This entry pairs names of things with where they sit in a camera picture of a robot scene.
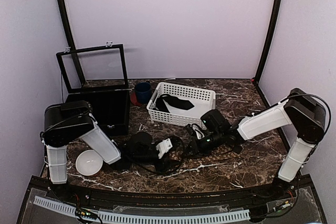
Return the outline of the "brown floral patterned tie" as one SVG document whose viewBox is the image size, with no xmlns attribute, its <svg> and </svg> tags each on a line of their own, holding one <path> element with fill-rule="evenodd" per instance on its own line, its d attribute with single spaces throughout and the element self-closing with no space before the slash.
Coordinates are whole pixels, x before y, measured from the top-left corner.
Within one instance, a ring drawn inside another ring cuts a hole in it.
<svg viewBox="0 0 336 224">
<path fill-rule="evenodd" d="M 183 157 L 181 157 L 180 159 L 170 159 L 170 161 L 172 162 L 183 162 L 186 159 L 200 159 L 200 158 L 206 158 L 206 157 L 214 157 L 214 156 L 222 156 L 222 155 L 227 155 L 232 153 L 233 150 L 227 151 L 227 152 L 223 152 L 223 153 L 208 153 L 208 154 L 195 154 L 195 155 L 184 155 Z"/>
</svg>

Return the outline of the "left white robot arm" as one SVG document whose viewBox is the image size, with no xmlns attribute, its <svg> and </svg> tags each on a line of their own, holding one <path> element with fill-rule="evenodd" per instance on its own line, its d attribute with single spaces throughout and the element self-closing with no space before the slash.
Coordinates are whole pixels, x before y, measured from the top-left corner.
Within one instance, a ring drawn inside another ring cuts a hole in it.
<svg viewBox="0 0 336 224">
<path fill-rule="evenodd" d="M 77 170 L 83 176 L 95 175 L 103 164 L 114 170 L 127 170 L 136 165 L 149 173 L 164 176 L 177 171 L 184 161 L 184 157 L 179 160 L 170 158 L 171 151 L 183 146 L 177 136 L 153 142 L 150 134 L 139 132 L 124 145 L 118 145 L 102 129 L 91 104 L 84 100 L 48 106 L 40 139 L 45 147 L 53 191 L 63 201 L 74 197 L 74 189 L 67 184 L 67 152 L 68 145 L 77 140 L 89 147 L 76 161 Z"/>
</svg>

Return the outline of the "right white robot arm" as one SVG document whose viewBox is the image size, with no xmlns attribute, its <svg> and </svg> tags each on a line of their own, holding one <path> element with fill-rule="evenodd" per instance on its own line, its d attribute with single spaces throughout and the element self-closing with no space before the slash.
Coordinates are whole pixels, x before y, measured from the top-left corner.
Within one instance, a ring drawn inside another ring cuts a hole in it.
<svg viewBox="0 0 336 224">
<path fill-rule="evenodd" d="M 196 136 L 191 142 L 194 155 L 209 153 L 222 145 L 238 153 L 245 142 L 257 136 L 273 130 L 291 130 L 293 140 L 287 142 L 288 154 L 278 170 L 277 181 L 268 187 L 269 197 L 278 200 L 287 193 L 287 183 L 295 178 L 327 134 L 331 119 L 331 108 L 324 99 L 294 88 L 279 102 L 233 123 L 218 109 L 209 110 L 201 117 L 204 130 L 191 125 L 187 130 Z"/>
</svg>

